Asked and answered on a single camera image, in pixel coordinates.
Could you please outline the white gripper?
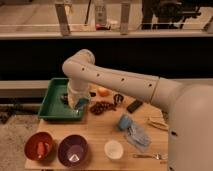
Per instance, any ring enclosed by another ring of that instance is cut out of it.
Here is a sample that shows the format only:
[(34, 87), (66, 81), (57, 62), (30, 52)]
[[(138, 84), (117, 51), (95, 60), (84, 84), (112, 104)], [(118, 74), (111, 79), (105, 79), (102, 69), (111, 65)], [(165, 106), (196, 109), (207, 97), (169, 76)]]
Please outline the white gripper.
[(75, 110), (80, 109), (89, 103), (89, 85), (84, 86), (82, 89), (73, 88), (71, 83), (67, 84), (68, 104)]

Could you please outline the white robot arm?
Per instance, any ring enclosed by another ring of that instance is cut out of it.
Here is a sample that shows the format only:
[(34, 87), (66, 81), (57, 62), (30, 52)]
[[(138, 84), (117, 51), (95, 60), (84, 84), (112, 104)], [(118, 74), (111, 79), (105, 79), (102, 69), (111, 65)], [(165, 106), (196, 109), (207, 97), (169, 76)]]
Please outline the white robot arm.
[(99, 67), (87, 49), (65, 60), (62, 70), (73, 98), (94, 83), (167, 113), (168, 171), (213, 171), (213, 86)]

